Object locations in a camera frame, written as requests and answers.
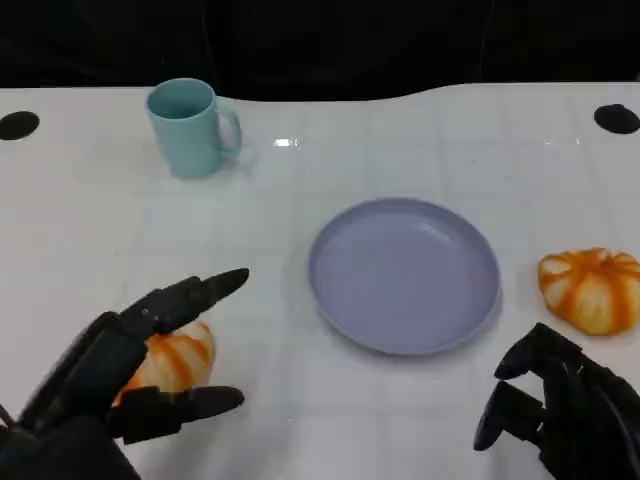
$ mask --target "plate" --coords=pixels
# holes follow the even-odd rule
[[[402,198],[356,205],[329,222],[313,243],[309,282],[339,332],[399,355],[468,340],[501,299],[486,238],[450,210]]]

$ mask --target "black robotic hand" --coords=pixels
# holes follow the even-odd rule
[[[190,277],[154,290],[120,314],[107,312],[75,340],[14,421],[0,407],[0,479],[139,479],[114,442],[170,435],[185,422],[240,406],[232,387],[181,393],[155,387],[113,401],[144,361],[145,341],[195,320],[247,280],[247,269]]]
[[[640,479],[640,398],[581,350],[542,324],[511,347],[495,372],[500,382],[474,449],[488,449],[507,431],[535,444],[558,480]],[[543,380],[544,406],[505,382],[528,371]]]

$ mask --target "light blue mug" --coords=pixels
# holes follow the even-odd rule
[[[238,117],[227,107],[217,105],[213,88],[201,80],[176,78],[163,82],[151,91],[146,107],[160,151],[176,177],[211,175],[225,156],[240,151],[242,130]],[[230,147],[220,139],[218,115],[231,123]]]

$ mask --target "table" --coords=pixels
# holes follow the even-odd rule
[[[596,245],[640,255],[640,135],[592,120],[640,112],[640,86],[467,85],[366,103],[224,100],[245,133],[236,164],[171,178],[143,109],[146,89],[0,92],[0,115],[32,110],[29,138],[0,142],[2,402],[20,411],[99,313],[189,274],[249,267],[204,316],[218,340],[211,382],[247,395],[233,414],[125,448],[145,479],[547,478],[535,450],[472,436],[492,371],[537,321],[640,388],[640,339],[587,338],[539,297],[545,253]],[[424,359],[387,358],[333,334],[305,278],[310,242],[342,209],[412,196],[472,221],[503,276],[499,322]],[[541,382],[516,383],[540,395]]]

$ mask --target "small pumpkin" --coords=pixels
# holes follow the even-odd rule
[[[640,264],[606,248],[547,255],[538,281],[551,312],[590,335],[629,330],[640,318]]]
[[[149,351],[142,365],[120,391],[157,386],[163,392],[182,392],[209,381],[215,342],[206,323],[196,320],[167,335],[147,340]]]

